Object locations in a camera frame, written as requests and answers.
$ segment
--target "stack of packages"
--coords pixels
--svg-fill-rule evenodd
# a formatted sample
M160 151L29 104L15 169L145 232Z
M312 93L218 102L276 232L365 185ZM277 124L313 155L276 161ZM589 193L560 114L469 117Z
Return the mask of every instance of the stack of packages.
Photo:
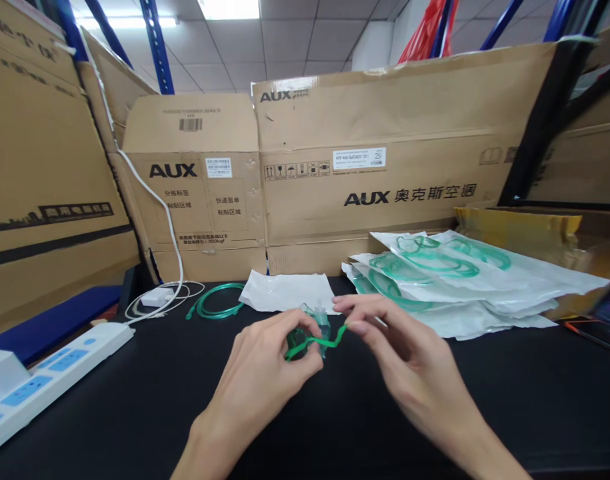
M390 252L354 255L355 263L342 265L358 293L392 299L445 338L555 326L540 313L556 308L557 297L609 283L454 231L372 236Z

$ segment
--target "green tubing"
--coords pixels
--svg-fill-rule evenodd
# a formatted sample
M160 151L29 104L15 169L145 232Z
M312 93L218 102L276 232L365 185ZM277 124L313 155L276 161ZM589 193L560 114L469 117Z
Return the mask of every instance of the green tubing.
M408 266L393 253L384 253L369 261L369 266L382 270L391 279L414 283L416 285L431 285L431 279L424 273Z
M400 248L402 256L411 262L415 267L422 270L434 271L442 274L445 277L460 278L472 278L480 273L480 269L472 262L456 259L436 251L435 249L441 245L438 240L418 236L414 237L413 241L411 241L411 239L398 237L396 239L396 244L398 244L398 248ZM451 266L432 267L420 262L419 260L440 261Z
M376 270L369 270L369 281L378 290L378 293L393 300L396 305L408 312L424 311L433 306L431 302L414 301L404 298L396 282L382 273L376 272Z
M369 295L372 293L378 293L378 290L371 284L369 280L365 278L362 273L358 273L353 280L353 284L356 287L356 292L361 295Z
M235 307L229 308L227 310L218 311L218 312L211 312L211 311L205 310L205 308L204 308L205 300L207 299L208 296L210 296L214 292L217 292L218 290L224 290L224 289L228 289L228 288L237 288L237 289L242 290L243 288L245 288L245 285L243 283L224 283L222 285L218 285L217 287L212 288L206 294L204 294L202 297L200 297L200 299L197 300L196 303L193 304L192 308L189 310L189 312L185 318L187 320L190 320L194 311L197 311L198 315L200 315L202 318L206 318L208 320L222 320L224 318L231 317L232 315L236 315L236 313L238 313L238 311L243 307L244 303L240 302Z
M509 256L500 250L496 250L495 248L470 243L460 238L454 238L453 240L447 242L445 246L482 262L494 265L500 268L500 270L509 270L509 268L511 268L511 259Z
M298 355L300 352L302 352L302 350L306 349L309 346L309 344L314 343L314 342L316 342L324 347L336 348L338 346L338 344L340 343L340 340L343 339L343 334L344 334L345 330L347 330L346 325L343 325L342 327L340 327L338 329L338 334L336 335L336 340L334 340L334 341L318 339L316 337L307 337L305 339L305 341L302 342L300 345L296 345L295 347L292 347L289 350L287 350L287 352L285 354L285 360L291 361L292 358L294 358L296 355Z

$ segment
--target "building illustration on box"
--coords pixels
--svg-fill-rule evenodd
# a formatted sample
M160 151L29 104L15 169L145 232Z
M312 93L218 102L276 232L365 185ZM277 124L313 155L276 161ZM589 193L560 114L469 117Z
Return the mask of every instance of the building illustration on box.
M26 217L0 220L0 231L39 227L65 221L85 220L113 215L110 202L39 205L40 214L30 211Z

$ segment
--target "ceiling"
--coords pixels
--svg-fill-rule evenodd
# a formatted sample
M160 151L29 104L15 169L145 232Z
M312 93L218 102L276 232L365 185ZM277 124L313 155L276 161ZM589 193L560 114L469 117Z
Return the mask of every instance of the ceiling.
M392 20L408 0L259 0L260 20L205 21L197 0L157 0L176 93L249 92L250 82L351 70L351 53L369 20ZM453 53L478 50L509 0L460 0ZM139 0L100 0L108 17L142 15ZM91 17L85 0L71 0ZM542 41L555 0L524 0L497 43ZM145 29L117 29L134 70L158 82ZM104 41L100 30L94 35Z

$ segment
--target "smartphone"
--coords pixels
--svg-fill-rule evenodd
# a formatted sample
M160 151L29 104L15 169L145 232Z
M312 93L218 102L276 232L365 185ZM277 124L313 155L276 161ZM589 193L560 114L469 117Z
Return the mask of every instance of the smartphone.
M565 326L579 335L610 349L610 322L588 319L570 320L565 322Z

